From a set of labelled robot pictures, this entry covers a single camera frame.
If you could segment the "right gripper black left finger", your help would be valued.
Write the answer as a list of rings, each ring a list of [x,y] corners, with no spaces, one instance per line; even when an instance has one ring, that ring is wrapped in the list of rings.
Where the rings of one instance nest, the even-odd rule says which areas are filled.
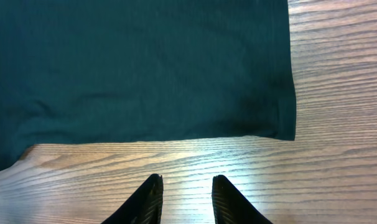
[[[136,191],[101,224],[160,224],[163,178],[151,174]]]

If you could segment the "black t-shirt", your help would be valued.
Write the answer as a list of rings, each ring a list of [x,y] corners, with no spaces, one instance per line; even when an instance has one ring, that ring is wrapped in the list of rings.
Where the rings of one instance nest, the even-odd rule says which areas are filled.
[[[0,1],[0,171],[36,144],[295,133],[286,0]]]

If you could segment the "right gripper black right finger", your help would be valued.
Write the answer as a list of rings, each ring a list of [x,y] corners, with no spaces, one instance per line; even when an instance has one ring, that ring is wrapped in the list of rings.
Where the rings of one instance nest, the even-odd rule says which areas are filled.
[[[224,175],[213,178],[212,204],[216,224],[272,224]]]

